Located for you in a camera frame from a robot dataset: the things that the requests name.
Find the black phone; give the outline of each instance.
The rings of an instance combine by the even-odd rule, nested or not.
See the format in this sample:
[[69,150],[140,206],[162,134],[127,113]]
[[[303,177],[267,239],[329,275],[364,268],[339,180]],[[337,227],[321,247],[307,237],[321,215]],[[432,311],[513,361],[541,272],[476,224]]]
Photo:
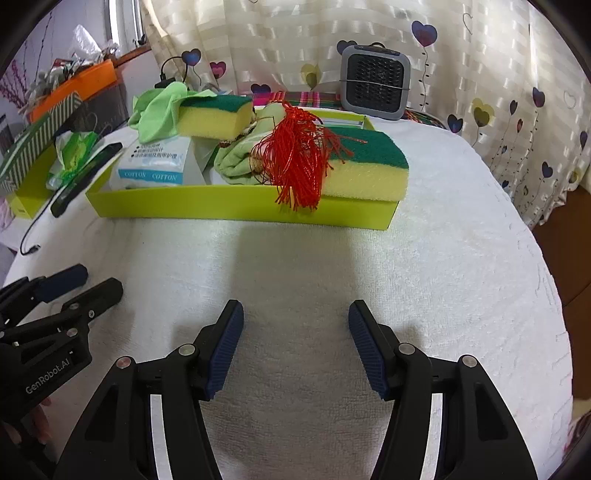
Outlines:
[[84,190],[95,177],[97,172],[123,148],[120,142],[111,143],[98,152],[84,165],[68,185],[60,192],[55,202],[51,204],[51,213],[55,218],[62,215],[72,200]]

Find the metal pivot screw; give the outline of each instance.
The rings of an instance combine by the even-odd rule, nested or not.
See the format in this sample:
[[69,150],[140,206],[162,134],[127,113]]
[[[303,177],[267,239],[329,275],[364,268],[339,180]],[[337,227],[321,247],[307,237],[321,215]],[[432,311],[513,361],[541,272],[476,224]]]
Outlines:
[[183,356],[193,355],[195,353],[195,346],[191,343],[185,343],[178,347],[178,352]]
[[117,365],[117,368],[127,368],[131,365],[131,358],[128,356],[122,356],[117,360],[115,365]]
[[398,345],[398,350],[404,355],[412,355],[415,351],[415,348],[410,343],[401,343]]
[[478,360],[476,360],[472,355],[464,355],[462,357],[462,363],[467,367],[474,368],[478,365]]

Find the gray heater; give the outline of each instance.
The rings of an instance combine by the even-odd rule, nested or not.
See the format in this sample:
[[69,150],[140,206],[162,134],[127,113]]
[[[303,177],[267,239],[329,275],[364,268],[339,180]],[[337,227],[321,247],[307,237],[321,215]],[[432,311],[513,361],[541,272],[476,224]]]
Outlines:
[[410,62],[405,54],[374,45],[350,45],[340,64],[340,100],[346,110],[386,120],[402,117]]

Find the blue rubber gripper pad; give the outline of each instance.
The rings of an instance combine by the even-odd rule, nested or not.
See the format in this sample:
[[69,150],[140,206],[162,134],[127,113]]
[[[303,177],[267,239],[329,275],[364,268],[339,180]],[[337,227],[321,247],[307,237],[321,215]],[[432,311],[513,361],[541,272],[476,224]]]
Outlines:
[[81,287],[86,280],[88,280],[88,270],[84,265],[76,264],[42,280],[35,291],[35,296],[37,300],[49,303]]
[[223,388],[243,326],[244,309],[242,304],[237,302],[209,361],[209,375],[205,387],[208,400],[211,400],[216,392]]
[[389,387],[386,380],[384,359],[355,304],[349,307],[349,331],[355,341],[357,352],[363,362],[372,390],[383,400]]

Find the white terry cloth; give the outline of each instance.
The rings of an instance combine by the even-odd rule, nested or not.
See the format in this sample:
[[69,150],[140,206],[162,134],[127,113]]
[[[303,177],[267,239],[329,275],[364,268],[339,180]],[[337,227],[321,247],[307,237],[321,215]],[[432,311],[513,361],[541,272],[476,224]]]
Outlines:
[[[408,121],[375,125],[410,165],[407,198],[386,232],[101,219],[84,196],[59,219],[40,219],[27,245],[41,250],[19,256],[7,281],[81,262],[87,287],[116,277],[125,290],[92,323],[91,365],[46,409],[58,449],[118,357],[166,356],[238,299],[245,326],[232,366],[224,389],[202,403],[224,480],[368,479],[392,405],[370,389],[348,331],[349,305],[364,299],[427,355],[477,357],[548,478],[566,441],[572,368],[541,252],[463,139]],[[424,479],[434,474],[440,409],[434,397]],[[161,462],[164,446],[155,447]]]

